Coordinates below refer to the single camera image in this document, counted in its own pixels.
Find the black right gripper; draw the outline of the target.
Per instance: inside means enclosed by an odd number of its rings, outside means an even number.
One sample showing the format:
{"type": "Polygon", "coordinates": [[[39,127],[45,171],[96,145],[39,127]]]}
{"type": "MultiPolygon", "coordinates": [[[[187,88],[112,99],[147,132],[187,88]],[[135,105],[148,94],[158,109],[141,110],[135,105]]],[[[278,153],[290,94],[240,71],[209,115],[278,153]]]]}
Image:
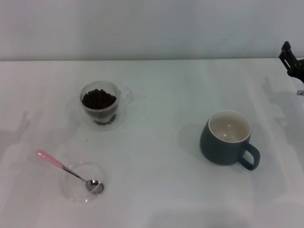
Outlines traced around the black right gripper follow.
{"type": "Polygon", "coordinates": [[[291,51],[291,45],[288,41],[285,41],[282,48],[281,53],[279,55],[279,59],[287,69],[287,74],[290,77],[294,77],[299,79],[302,83],[304,83],[304,63],[297,62],[296,57],[291,51]]]}

